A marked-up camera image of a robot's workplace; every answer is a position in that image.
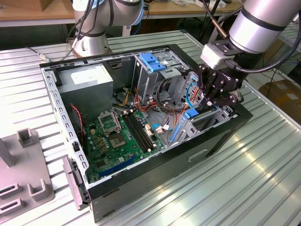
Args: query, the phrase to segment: blue drive bay latch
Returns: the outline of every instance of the blue drive bay latch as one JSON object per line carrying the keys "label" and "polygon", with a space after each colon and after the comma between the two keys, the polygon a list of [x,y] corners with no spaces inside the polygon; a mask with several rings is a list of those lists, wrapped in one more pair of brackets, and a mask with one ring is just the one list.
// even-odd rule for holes
{"label": "blue drive bay latch", "polygon": [[158,72],[166,69],[164,65],[160,64],[158,58],[151,53],[142,53],[139,57],[151,72]]}

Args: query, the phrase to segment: open computer tower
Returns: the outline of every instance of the open computer tower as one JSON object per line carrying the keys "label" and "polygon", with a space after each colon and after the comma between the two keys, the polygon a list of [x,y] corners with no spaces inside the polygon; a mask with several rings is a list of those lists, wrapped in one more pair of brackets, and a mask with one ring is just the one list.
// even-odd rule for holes
{"label": "open computer tower", "polygon": [[198,111],[198,64],[177,45],[42,64],[79,210],[95,222],[217,152],[252,115]]}

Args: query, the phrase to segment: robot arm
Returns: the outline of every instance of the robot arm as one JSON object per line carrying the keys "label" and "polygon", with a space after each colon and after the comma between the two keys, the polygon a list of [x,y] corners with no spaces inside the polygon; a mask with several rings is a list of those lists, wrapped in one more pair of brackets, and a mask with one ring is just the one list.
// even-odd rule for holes
{"label": "robot arm", "polygon": [[[81,26],[79,22],[89,3],[93,5]],[[143,0],[74,0],[73,9],[78,24],[76,29],[77,32],[80,30],[79,38],[73,46],[74,51],[81,57],[108,53],[105,29],[138,24],[143,16],[143,7]]]}
{"label": "robot arm", "polygon": [[[201,54],[204,64],[199,66],[198,72],[201,77],[199,87],[203,90],[203,100],[199,108],[205,105],[235,105],[242,102],[239,88],[246,76],[249,73],[267,71],[275,65],[251,70],[235,57],[244,53],[259,54],[267,51],[300,11],[300,0],[247,0],[232,25],[229,36],[204,46]],[[299,34],[292,50],[283,60],[298,47],[301,31]]]}

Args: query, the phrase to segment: metal workbench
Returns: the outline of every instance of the metal workbench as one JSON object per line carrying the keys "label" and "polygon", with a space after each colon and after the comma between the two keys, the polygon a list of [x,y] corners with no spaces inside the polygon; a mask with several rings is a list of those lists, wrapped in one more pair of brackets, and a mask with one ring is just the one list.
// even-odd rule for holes
{"label": "metal workbench", "polygon": [[[180,31],[109,39],[114,52],[171,43],[200,62],[201,45]],[[35,49],[58,60],[69,48],[59,44]],[[26,127],[38,131],[55,199],[4,225],[94,225],[89,208],[77,211],[73,203],[62,167],[64,141],[40,73],[41,62],[27,49],[0,52],[0,137]],[[241,91],[243,105],[254,116],[217,154],[99,225],[298,225],[300,127],[249,85]]]}

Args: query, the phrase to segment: yellow wire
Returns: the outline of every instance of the yellow wire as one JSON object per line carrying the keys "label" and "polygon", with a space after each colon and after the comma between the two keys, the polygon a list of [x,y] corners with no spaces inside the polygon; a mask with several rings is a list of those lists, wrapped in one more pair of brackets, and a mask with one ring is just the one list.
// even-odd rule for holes
{"label": "yellow wire", "polygon": [[127,92],[127,96],[126,96],[125,101],[124,101],[122,104],[120,104],[119,106],[124,106],[124,105],[126,105],[126,104],[127,104],[127,99],[128,99],[128,92]]}

